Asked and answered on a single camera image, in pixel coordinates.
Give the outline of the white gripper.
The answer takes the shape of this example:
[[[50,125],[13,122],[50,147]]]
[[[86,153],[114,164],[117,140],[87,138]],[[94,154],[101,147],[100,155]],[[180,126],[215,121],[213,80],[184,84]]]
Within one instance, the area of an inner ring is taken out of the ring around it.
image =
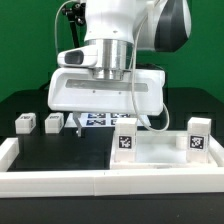
[[[73,112],[77,135],[82,137],[80,112],[134,114],[132,78],[125,72],[121,81],[96,80],[84,68],[60,68],[51,78],[48,106],[56,111]],[[135,70],[135,101],[141,115],[159,115],[163,110],[165,72]]]

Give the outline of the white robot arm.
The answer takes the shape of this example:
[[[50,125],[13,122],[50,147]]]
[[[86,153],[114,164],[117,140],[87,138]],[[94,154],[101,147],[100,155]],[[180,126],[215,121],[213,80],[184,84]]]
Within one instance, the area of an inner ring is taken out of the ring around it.
[[[158,116],[165,72],[136,67],[139,50],[175,52],[188,40],[191,15],[187,0],[70,0],[62,7],[86,27],[84,45],[57,53],[48,106],[69,111]]]

